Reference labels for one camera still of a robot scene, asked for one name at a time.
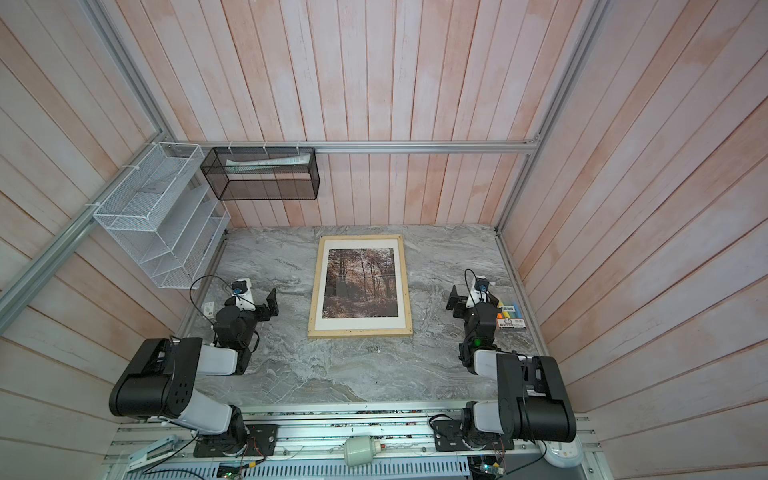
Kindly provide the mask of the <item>autumn forest photo print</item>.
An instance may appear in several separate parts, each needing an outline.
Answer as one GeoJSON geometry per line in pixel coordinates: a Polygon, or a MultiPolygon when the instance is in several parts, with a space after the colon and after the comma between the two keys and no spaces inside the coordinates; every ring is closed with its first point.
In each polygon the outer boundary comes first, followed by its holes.
{"type": "Polygon", "coordinates": [[[392,248],[330,249],[322,317],[398,317],[395,266],[392,248]]]}

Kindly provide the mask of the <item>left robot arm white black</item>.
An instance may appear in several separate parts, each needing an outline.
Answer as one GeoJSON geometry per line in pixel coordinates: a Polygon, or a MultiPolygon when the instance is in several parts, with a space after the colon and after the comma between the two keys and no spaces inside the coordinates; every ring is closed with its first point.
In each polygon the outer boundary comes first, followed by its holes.
{"type": "Polygon", "coordinates": [[[200,337],[148,339],[114,385],[109,410],[117,417],[158,418],[198,432],[240,442],[246,434],[236,406],[216,401],[195,387],[201,376],[242,375],[258,347],[257,324],[279,315],[277,291],[253,302],[249,284],[236,281],[233,295],[215,315],[214,341],[200,337]]]}

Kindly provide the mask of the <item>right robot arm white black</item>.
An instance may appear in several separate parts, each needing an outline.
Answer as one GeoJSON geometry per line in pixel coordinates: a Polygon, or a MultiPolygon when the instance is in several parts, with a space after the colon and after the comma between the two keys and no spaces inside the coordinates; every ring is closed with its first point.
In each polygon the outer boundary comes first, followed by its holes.
{"type": "Polygon", "coordinates": [[[463,408],[462,440],[473,448],[514,440],[574,441],[577,422],[556,360],[504,352],[496,345],[502,308],[487,282],[481,281],[468,295],[453,287],[446,309],[463,321],[462,365],[496,382],[495,400],[470,401],[463,408]]]}

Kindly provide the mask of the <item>coloured marker pack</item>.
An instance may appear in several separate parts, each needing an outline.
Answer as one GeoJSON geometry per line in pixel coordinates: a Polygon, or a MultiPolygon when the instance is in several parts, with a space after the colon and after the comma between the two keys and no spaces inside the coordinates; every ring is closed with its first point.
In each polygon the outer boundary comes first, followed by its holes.
{"type": "Polygon", "coordinates": [[[497,314],[497,327],[500,329],[525,329],[526,323],[516,303],[504,304],[499,302],[500,309],[497,314]]]}

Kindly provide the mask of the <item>paper in black basket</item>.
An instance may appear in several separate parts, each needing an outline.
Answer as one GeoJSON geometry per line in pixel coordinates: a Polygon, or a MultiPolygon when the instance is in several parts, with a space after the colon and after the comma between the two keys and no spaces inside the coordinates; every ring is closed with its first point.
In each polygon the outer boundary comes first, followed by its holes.
{"type": "Polygon", "coordinates": [[[227,174],[293,174],[308,168],[310,163],[311,156],[303,154],[261,160],[227,160],[224,169],[227,174]]]}

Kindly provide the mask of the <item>white cylindrical device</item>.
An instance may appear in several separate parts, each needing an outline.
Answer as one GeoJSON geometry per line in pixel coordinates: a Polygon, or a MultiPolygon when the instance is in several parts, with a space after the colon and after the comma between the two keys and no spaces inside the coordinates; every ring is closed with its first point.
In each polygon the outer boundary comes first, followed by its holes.
{"type": "Polygon", "coordinates": [[[343,456],[348,467],[370,464],[385,446],[371,436],[350,437],[343,445],[343,456]]]}

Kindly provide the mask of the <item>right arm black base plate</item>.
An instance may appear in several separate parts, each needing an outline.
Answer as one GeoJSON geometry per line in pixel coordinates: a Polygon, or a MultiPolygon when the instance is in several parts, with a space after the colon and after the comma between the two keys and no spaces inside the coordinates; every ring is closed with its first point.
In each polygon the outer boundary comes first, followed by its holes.
{"type": "Polygon", "coordinates": [[[428,425],[433,432],[435,449],[438,452],[469,450],[501,452],[514,448],[514,445],[504,440],[500,434],[466,430],[460,420],[446,415],[431,417],[428,425]]]}

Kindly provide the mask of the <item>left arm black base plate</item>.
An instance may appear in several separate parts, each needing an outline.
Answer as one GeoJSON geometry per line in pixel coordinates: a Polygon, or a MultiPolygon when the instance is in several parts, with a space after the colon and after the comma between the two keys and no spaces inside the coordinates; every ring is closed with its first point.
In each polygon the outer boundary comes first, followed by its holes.
{"type": "Polygon", "coordinates": [[[274,454],[277,424],[245,424],[219,435],[203,435],[195,445],[194,458],[257,456],[274,454]]]}

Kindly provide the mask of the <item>white wall clock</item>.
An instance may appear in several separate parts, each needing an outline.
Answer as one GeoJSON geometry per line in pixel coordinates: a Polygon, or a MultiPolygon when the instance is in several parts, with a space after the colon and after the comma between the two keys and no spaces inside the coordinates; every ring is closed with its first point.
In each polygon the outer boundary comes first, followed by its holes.
{"type": "Polygon", "coordinates": [[[541,449],[543,459],[555,468],[575,468],[580,466],[584,459],[583,447],[578,439],[572,442],[543,441],[541,449]]]}

